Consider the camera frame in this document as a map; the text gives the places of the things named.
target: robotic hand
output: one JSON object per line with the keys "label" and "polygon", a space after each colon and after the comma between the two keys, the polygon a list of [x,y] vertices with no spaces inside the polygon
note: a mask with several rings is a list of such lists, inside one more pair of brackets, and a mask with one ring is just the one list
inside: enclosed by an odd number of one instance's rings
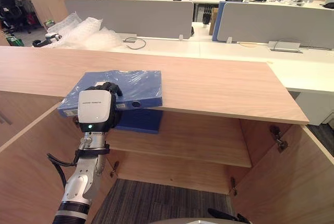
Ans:
{"label": "robotic hand", "polygon": [[[59,172],[65,188],[53,224],[84,224],[93,198],[98,193],[104,169],[105,154],[110,152],[105,142],[106,133],[121,119],[116,111],[116,95],[122,96],[118,85],[105,82],[79,94],[78,118],[84,133],[72,163],[60,161],[48,154]],[[76,166],[66,182],[60,166]]]}

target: wooden cabinet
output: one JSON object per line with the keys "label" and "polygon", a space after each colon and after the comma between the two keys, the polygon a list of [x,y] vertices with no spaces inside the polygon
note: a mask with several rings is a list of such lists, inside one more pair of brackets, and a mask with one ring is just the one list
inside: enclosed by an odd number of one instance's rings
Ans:
{"label": "wooden cabinet", "polygon": [[[334,219],[333,157],[266,64],[63,49],[11,53],[15,62],[0,56],[0,81],[7,80],[0,90],[45,96],[65,96],[84,72],[162,71],[159,134],[110,130],[112,151],[90,218],[122,178],[229,194],[236,211],[257,224]],[[82,136],[56,107],[0,148],[1,223],[54,216],[63,189],[45,154],[71,160]]]}
{"label": "wooden cabinet", "polygon": [[68,15],[64,0],[31,0],[42,26],[48,19],[60,22]]}
{"label": "wooden cabinet", "polygon": [[8,46],[9,43],[5,37],[5,34],[2,32],[1,28],[0,28],[0,45],[4,45],[4,46]]}

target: wooden cabinet door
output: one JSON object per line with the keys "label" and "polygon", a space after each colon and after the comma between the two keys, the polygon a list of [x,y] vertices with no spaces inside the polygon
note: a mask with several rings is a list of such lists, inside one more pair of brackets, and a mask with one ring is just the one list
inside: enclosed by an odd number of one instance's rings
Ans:
{"label": "wooden cabinet door", "polygon": [[[0,223],[52,223],[64,189],[47,159],[50,152],[63,161],[72,161],[83,133],[71,119],[61,117],[58,104],[43,113],[0,148]],[[64,168],[68,179],[75,168]],[[88,214],[90,223],[117,179],[106,161],[100,190]]]}
{"label": "wooden cabinet door", "polygon": [[0,91],[0,146],[61,98]]}
{"label": "wooden cabinet door", "polygon": [[282,140],[289,147],[274,145],[231,194],[236,212],[254,224],[333,223],[334,158],[306,126]]}

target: cabinet hinge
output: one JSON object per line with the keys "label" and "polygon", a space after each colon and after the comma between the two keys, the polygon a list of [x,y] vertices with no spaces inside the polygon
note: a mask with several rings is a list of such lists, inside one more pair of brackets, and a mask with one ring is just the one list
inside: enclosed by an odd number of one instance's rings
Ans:
{"label": "cabinet hinge", "polygon": [[110,177],[112,178],[112,177],[114,177],[114,174],[116,174],[116,169],[118,168],[118,165],[120,164],[120,162],[119,161],[116,161],[115,162],[115,164],[114,164],[114,166],[113,166],[113,171],[111,171],[110,172]]}
{"label": "cabinet hinge", "polygon": [[286,148],[289,146],[289,144],[287,142],[281,140],[281,137],[282,137],[281,129],[278,126],[271,125],[269,127],[269,130],[271,132],[273,140],[278,145],[278,151],[283,152],[284,150],[286,150]]}
{"label": "cabinet hinge", "polygon": [[237,189],[235,187],[236,187],[235,178],[231,177],[231,189],[233,190],[233,195],[237,196],[238,195],[238,191],[237,191]]}

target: cabinet shelf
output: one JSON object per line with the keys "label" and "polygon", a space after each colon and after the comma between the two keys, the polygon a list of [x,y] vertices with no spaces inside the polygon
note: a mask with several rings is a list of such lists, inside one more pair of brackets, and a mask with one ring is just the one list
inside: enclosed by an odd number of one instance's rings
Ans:
{"label": "cabinet shelf", "polygon": [[112,130],[114,150],[252,166],[239,119],[165,111],[157,135]]}
{"label": "cabinet shelf", "polygon": [[118,178],[229,194],[227,166],[198,160],[116,151]]}

